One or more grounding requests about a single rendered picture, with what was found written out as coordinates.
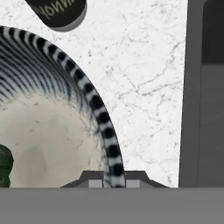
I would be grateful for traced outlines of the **black and white striped bowl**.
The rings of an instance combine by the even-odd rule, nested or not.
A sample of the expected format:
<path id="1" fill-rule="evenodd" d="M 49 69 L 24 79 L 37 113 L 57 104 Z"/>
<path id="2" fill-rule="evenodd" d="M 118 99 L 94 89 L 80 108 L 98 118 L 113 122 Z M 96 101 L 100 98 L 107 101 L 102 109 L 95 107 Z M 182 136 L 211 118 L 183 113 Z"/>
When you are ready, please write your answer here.
<path id="1" fill-rule="evenodd" d="M 11 188 L 60 188 L 84 171 L 103 187 L 126 185 L 109 112 L 95 86 L 60 48 L 0 25 L 0 144 L 14 163 Z"/>

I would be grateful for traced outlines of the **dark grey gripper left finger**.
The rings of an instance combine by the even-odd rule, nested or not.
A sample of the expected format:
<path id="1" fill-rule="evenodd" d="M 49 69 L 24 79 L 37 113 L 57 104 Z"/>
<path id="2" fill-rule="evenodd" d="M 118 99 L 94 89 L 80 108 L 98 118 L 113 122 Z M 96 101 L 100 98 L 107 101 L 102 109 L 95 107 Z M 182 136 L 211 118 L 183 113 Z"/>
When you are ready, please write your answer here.
<path id="1" fill-rule="evenodd" d="M 103 187 L 103 171 L 84 171 L 78 179 L 72 181 L 64 188 L 102 188 Z"/>

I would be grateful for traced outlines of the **grey metal sink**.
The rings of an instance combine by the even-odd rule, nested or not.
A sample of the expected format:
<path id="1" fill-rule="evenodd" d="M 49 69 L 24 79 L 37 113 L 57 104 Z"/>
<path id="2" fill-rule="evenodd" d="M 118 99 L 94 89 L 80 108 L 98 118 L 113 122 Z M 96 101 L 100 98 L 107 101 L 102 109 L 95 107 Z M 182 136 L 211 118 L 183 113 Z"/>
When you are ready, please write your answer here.
<path id="1" fill-rule="evenodd" d="M 180 187 L 224 187 L 224 0 L 188 0 Z"/>

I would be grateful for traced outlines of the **black can with lettering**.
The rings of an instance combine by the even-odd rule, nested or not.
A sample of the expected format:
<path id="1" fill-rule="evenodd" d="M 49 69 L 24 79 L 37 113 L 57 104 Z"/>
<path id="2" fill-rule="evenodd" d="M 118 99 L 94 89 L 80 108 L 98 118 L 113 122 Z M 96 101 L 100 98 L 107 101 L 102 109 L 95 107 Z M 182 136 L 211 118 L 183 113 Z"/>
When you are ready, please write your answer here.
<path id="1" fill-rule="evenodd" d="M 25 0 L 39 19 L 56 32 L 70 32 L 84 20 L 87 0 Z"/>

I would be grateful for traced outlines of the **green broccoli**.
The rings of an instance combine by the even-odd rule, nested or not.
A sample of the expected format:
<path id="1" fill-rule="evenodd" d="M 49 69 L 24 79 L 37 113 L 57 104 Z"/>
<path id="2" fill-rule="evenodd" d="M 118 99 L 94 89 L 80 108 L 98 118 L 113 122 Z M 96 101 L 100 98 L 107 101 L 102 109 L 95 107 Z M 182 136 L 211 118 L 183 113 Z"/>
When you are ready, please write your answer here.
<path id="1" fill-rule="evenodd" d="M 10 174 L 14 159 L 11 150 L 0 144 L 0 187 L 11 186 Z"/>

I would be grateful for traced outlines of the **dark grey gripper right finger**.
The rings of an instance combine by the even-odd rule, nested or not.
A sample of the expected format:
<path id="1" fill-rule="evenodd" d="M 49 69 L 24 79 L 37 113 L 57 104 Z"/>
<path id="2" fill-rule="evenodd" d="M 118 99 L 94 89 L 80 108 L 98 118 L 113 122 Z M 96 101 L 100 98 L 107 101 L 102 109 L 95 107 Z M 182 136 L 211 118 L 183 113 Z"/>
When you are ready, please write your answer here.
<path id="1" fill-rule="evenodd" d="M 127 188 L 165 188 L 165 185 L 150 179 L 145 171 L 126 171 L 125 177 Z"/>

